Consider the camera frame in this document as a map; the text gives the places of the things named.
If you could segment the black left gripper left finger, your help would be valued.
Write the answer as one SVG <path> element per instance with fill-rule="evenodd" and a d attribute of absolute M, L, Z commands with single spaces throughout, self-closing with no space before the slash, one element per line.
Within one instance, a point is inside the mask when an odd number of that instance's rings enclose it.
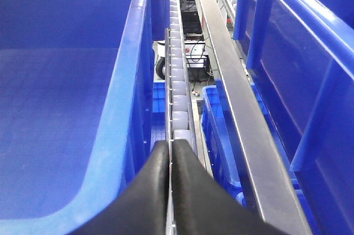
<path fill-rule="evenodd" d="M 168 190 L 169 149 L 160 140 L 117 199 L 71 234 L 165 234 Z"/>

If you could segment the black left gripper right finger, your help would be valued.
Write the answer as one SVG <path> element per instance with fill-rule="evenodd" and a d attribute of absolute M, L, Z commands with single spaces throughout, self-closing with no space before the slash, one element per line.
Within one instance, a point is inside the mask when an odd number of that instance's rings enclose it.
<path fill-rule="evenodd" d="M 205 170 L 185 139 L 172 143 L 178 234 L 283 234 L 241 206 Z"/>

